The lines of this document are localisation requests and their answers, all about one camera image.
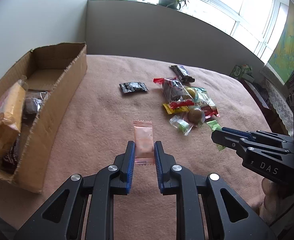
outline metal rivet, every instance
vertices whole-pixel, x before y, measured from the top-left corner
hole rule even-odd
[[[219,180],[219,175],[216,173],[212,173],[209,175],[211,180]]]
[[[180,165],[174,165],[173,166],[173,170],[174,171],[181,171],[182,170],[182,167]]]
[[[70,178],[71,178],[72,181],[77,181],[77,180],[80,180],[80,175],[79,174],[74,174]]]
[[[116,171],[118,167],[116,165],[110,165],[108,166],[108,171]]]

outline window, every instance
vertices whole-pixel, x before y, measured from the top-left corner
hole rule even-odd
[[[157,4],[159,0],[135,0]],[[276,48],[289,0],[188,0],[180,11],[232,36],[263,62]]]

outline pink blanket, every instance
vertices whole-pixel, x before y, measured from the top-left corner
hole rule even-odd
[[[87,57],[88,71],[72,98],[55,138],[42,194],[34,194],[0,181],[0,217],[20,226],[72,174],[97,173],[124,153],[134,139],[133,120],[153,122],[154,141],[196,174],[218,173],[252,206],[263,200],[262,177],[241,166],[231,149],[218,152],[208,125],[188,136],[168,122],[160,86],[154,77],[173,77],[168,63],[130,57]],[[207,89],[221,115],[223,127],[270,131],[263,114],[236,80],[205,69],[186,67],[195,86]],[[119,83],[145,82],[148,93],[123,96]],[[132,190],[115,196],[115,239],[175,239],[175,197],[162,196],[155,166],[135,165]]]

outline painting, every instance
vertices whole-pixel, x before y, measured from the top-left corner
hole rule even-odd
[[[283,82],[286,82],[294,71],[294,4],[291,1],[284,30],[268,63]]]

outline cardboard box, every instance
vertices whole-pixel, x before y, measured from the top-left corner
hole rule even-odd
[[[31,125],[14,174],[0,169],[0,179],[31,192],[42,191],[55,135],[86,71],[86,44],[61,43],[27,52],[1,78],[0,97],[22,75],[27,76],[29,89],[50,92]]]

